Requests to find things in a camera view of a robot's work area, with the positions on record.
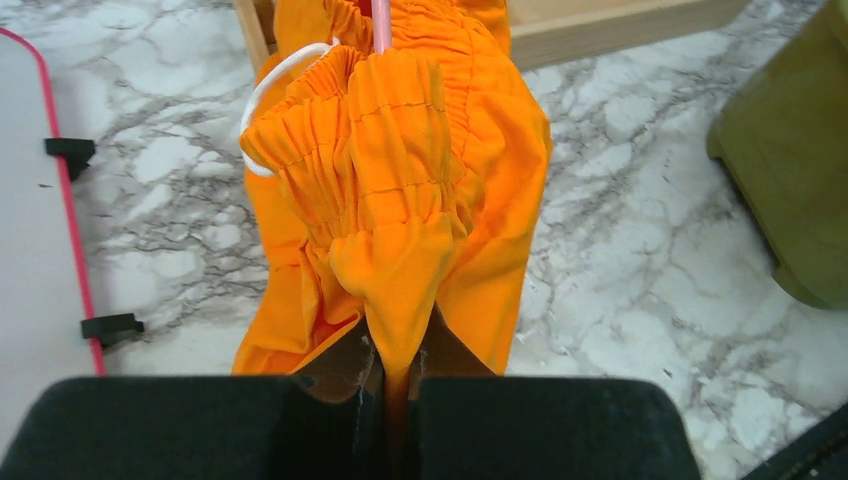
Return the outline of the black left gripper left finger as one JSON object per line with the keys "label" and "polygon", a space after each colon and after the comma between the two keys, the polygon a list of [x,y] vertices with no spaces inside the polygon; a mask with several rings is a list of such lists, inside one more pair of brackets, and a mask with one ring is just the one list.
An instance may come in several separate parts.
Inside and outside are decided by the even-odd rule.
{"label": "black left gripper left finger", "polygon": [[363,326],[290,376],[77,377],[33,404],[5,479],[377,475],[383,368]]}

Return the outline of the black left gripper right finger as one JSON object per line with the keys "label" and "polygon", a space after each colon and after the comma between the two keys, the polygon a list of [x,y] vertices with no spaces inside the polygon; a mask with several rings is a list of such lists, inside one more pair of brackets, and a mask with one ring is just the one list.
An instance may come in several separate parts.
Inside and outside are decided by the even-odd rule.
{"label": "black left gripper right finger", "polygon": [[499,376],[431,314],[412,365],[411,479],[697,479],[681,416],[656,384]]}

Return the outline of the orange shorts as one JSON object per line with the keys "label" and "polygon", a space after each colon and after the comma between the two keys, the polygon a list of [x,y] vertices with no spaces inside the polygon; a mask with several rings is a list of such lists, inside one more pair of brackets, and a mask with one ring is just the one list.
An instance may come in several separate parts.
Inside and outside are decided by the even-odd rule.
{"label": "orange shorts", "polygon": [[433,311],[506,370],[552,153],[503,1],[279,1],[240,136],[270,266],[241,375],[303,369],[365,323],[391,412]]}

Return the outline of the olive green plastic basket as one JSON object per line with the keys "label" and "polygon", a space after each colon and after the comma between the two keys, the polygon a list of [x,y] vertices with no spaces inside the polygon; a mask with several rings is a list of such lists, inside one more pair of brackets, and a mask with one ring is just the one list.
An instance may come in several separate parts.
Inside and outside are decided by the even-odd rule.
{"label": "olive green plastic basket", "polygon": [[847,306],[847,4],[828,1],[724,105],[707,153],[729,172],[811,307]]}

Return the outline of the pink framed whiteboard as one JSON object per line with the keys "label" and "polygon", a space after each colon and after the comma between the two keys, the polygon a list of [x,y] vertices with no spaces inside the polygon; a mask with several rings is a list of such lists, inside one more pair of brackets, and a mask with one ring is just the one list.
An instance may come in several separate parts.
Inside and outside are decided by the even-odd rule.
{"label": "pink framed whiteboard", "polygon": [[1,450],[32,404],[70,377],[102,375],[103,350],[144,332],[132,314],[96,316],[72,181],[95,153],[60,134],[49,69],[1,31]]}

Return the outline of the wooden clothes rack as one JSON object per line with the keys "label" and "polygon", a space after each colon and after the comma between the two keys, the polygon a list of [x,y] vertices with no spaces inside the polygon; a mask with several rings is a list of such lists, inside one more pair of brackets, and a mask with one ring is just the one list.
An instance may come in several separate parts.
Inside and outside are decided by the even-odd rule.
{"label": "wooden clothes rack", "polygon": [[517,1],[509,7],[512,58],[522,70],[720,28],[743,0]]}

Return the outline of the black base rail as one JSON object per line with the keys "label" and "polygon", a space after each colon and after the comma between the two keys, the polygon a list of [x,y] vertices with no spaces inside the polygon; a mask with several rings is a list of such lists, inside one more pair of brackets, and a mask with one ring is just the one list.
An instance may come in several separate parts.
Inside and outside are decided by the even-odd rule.
{"label": "black base rail", "polygon": [[847,480],[847,404],[812,426],[743,480]]}

